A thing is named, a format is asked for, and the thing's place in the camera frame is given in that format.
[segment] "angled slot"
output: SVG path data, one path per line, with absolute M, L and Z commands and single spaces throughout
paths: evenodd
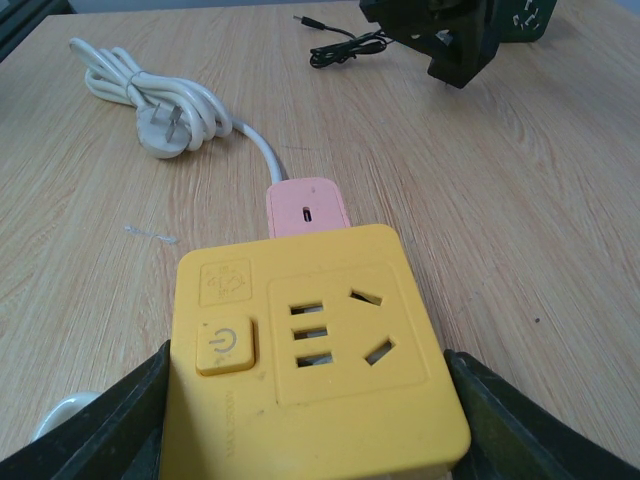
M 324 310 L 322 302 L 308 303 L 305 305 L 291 305 L 291 315 L 302 315 L 304 313 L 321 312 Z
M 315 367 L 317 365 L 325 365 L 327 363 L 333 363 L 333 356 L 331 352 L 318 353 L 317 355 L 308 355 L 306 357 L 296 358 L 298 362 L 298 368 L 302 367 Z
M 370 293 L 351 290 L 351 295 L 349 296 L 355 300 L 360 300 L 361 302 L 377 305 L 378 307 L 382 305 L 382 297 L 377 297 L 375 295 L 371 295 Z
M 395 344 L 391 341 L 390 338 L 387 338 L 382 345 L 376 348 L 364 359 L 367 361 L 369 365 L 373 366 L 376 363 L 378 363 L 382 357 L 384 357 L 387 353 L 389 353 L 393 347 L 395 347 Z
M 327 327 L 305 328 L 293 330 L 294 340 L 304 340 L 306 338 L 326 337 L 329 334 Z

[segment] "pink plastic piece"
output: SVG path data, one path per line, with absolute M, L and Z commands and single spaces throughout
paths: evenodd
M 271 185 L 267 214 L 271 238 L 351 226 L 340 190 L 326 178 L 299 178 Z

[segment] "socket outlet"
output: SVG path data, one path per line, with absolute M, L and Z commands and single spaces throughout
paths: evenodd
M 437 478 L 469 442 L 391 228 L 180 262 L 161 478 Z

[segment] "power button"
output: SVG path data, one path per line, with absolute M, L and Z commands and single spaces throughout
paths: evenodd
M 254 363 L 253 324 L 249 317 L 216 318 L 198 326 L 196 369 L 201 375 L 239 372 Z

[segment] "black cable connector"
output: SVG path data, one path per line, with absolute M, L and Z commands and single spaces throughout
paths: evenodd
M 373 55 L 383 52 L 387 45 L 393 41 L 382 30 L 356 37 L 353 33 L 340 28 L 329 27 L 313 18 L 296 16 L 293 18 L 307 27 L 341 33 L 350 38 L 346 42 L 312 48 L 309 63 L 313 68 L 324 68 L 333 63 L 344 63 L 350 58 L 356 58 L 357 55 Z

